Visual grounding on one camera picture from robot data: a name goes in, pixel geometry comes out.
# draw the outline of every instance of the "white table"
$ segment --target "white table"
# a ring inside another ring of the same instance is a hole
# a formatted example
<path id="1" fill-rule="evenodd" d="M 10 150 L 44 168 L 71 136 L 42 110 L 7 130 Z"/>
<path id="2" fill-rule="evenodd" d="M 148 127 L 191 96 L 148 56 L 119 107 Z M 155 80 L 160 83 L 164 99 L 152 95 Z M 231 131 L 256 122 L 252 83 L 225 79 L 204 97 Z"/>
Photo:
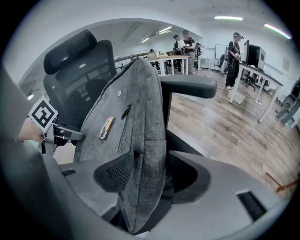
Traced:
<path id="1" fill-rule="evenodd" d="M 261 92 L 262 92 L 262 90 L 263 90 L 264 82 L 265 82 L 266 80 L 268 80 L 268 81 L 274 83 L 274 84 L 277 86 L 276 91 L 275 91 L 275 93 L 274 93 L 274 96 L 273 96 L 271 102 L 269 103 L 267 109 L 264 111 L 262 117 L 258 120 L 259 122 L 262 122 L 262 121 L 264 120 L 264 118 L 266 117 L 268 111 L 272 108 L 272 106 L 273 106 L 273 104 L 274 104 L 276 98 L 278 97 L 279 90 L 280 90 L 280 88 L 283 86 L 283 84 L 281 84 L 280 82 L 278 82 L 278 81 L 275 80 L 274 78 L 272 78 L 272 77 L 266 75 L 265 73 L 259 71 L 257 68 L 251 67 L 251 66 L 249 66 L 249 65 L 247 65 L 247 64 L 244 64 L 244 63 L 240 62 L 240 70 L 239 70 L 238 77 L 237 77 L 237 79 L 235 80 L 235 86 L 234 86 L 234 89 L 233 89 L 233 93 L 232 93 L 231 98 L 230 98 L 230 100 L 229 100 L 230 103 L 233 102 L 234 95 L 236 94 L 236 91 L 237 91 L 237 89 L 238 89 L 238 87 L 239 87 L 239 83 L 240 83 L 240 79 L 241 79 L 241 77 L 242 77 L 243 69 L 245 69 L 245 70 L 247 70 L 247 71 L 250 71 L 251 73 L 255 73 L 255 74 L 258 75 L 258 77 L 262 77 L 262 78 L 263 78 L 263 81 L 262 81 L 262 87 L 259 88 L 259 91 L 258 91 L 258 94 L 257 94 L 257 96 L 256 96 L 256 98 L 255 98 L 255 101 L 258 101 L 258 98 L 259 98 L 259 96 L 260 96 L 260 94 L 261 94 Z"/>
<path id="2" fill-rule="evenodd" d="M 199 62 L 198 62 L 198 65 L 199 65 L 198 67 L 199 67 L 199 68 L 201 68 L 201 60 L 203 60 L 203 61 L 208 61 L 208 63 L 209 63 L 208 70 L 211 71 L 211 67 L 210 67 L 211 59 L 209 59 L 209 58 L 200 58 L 200 60 L 199 60 Z"/>
<path id="3" fill-rule="evenodd" d="M 184 56 L 184 55 L 174 55 L 174 56 L 161 56 L 158 58 L 152 58 L 152 59 L 147 59 L 148 62 L 159 62 L 160 65 L 160 75 L 165 76 L 165 65 L 164 61 L 171 60 L 171 65 L 172 65 L 172 75 L 174 75 L 174 62 L 173 60 L 181 60 L 181 72 L 184 74 L 184 65 L 183 61 L 186 61 L 186 75 L 188 75 L 188 58 L 189 56 Z"/>

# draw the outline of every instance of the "white table leg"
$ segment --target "white table leg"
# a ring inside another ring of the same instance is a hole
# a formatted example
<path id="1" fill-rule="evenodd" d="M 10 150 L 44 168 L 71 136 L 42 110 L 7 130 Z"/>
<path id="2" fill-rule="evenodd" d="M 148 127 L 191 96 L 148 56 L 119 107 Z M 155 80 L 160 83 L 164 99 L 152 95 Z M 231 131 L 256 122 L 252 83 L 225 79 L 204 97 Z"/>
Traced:
<path id="1" fill-rule="evenodd" d="M 184 74 L 184 60 L 181 59 L 181 73 Z"/>
<path id="2" fill-rule="evenodd" d="M 264 118 L 266 117 L 268 111 L 272 108 L 272 106 L 273 106 L 273 104 L 274 104 L 276 98 L 278 97 L 280 88 L 281 88 L 280 86 L 277 87 L 277 89 L 276 89 L 276 91 L 275 91 L 275 93 L 274 93 L 274 96 L 273 96 L 272 100 L 271 100 L 270 103 L 269 103 L 269 106 L 268 106 L 267 109 L 264 111 L 262 117 L 258 120 L 259 122 L 262 122 L 262 121 L 264 120 Z"/>
<path id="3" fill-rule="evenodd" d="M 165 76 L 165 65 L 164 65 L 164 60 L 163 59 L 159 59 L 159 67 L 160 67 L 160 75 L 161 76 Z"/>
<path id="4" fill-rule="evenodd" d="M 188 75 L 188 59 L 189 59 L 189 57 L 186 58 L 186 75 Z"/>
<path id="5" fill-rule="evenodd" d="M 173 59 L 171 59 L 171 66 L 172 66 L 172 75 L 174 75 L 174 63 L 173 63 Z"/>
<path id="6" fill-rule="evenodd" d="M 230 98 L 230 100 L 229 100 L 230 103 L 233 102 L 233 98 L 234 98 L 234 96 L 235 96 L 235 94 L 236 94 L 236 91 L 237 91 L 237 89 L 238 89 L 238 87 L 239 87 L 239 84 L 240 84 L 240 78 L 242 77 L 242 72 L 243 72 L 243 67 L 240 67 L 238 77 L 237 77 L 236 80 L 235 80 L 235 86 L 234 86 L 234 89 L 232 90 L 233 93 L 232 93 L 231 98 Z"/>
<path id="7" fill-rule="evenodd" d="M 262 80 L 262 85 L 261 85 L 261 87 L 259 88 L 259 91 L 258 91 L 258 94 L 257 94 L 257 96 L 256 96 L 255 101 L 258 101 L 259 95 L 261 94 L 261 92 L 262 92 L 262 90 L 263 90 L 263 86 L 264 86 L 264 82 L 265 82 L 265 81 L 266 81 L 266 79 L 263 78 L 263 80 Z"/>

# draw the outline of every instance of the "black armrest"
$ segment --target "black armrest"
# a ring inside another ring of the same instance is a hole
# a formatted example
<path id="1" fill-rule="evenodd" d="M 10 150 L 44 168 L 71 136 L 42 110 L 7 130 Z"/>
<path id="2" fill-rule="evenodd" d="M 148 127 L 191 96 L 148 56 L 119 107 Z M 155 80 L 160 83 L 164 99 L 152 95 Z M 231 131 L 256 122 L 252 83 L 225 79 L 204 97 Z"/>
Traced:
<path id="1" fill-rule="evenodd" d="M 217 81 L 206 76 L 171 75 L 160 77 L 165 127 L 168 127 L 172 93 L 181 93 L 200 98 L 213 98 L 217 92 Z"/>

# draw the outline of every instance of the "human hand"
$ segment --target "human hand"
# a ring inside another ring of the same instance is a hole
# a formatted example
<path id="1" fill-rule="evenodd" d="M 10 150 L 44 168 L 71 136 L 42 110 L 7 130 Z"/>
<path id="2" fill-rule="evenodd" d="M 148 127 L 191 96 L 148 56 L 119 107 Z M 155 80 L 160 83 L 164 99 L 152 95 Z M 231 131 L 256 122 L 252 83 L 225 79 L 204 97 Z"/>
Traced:
<path id="1" fill-rule="evenodd" d="M 44 139 L 44 135 L 43 131 L 30 118 L 26 118 L 18 138 L 20 141 L 33 140 L 40 143 Z"/>

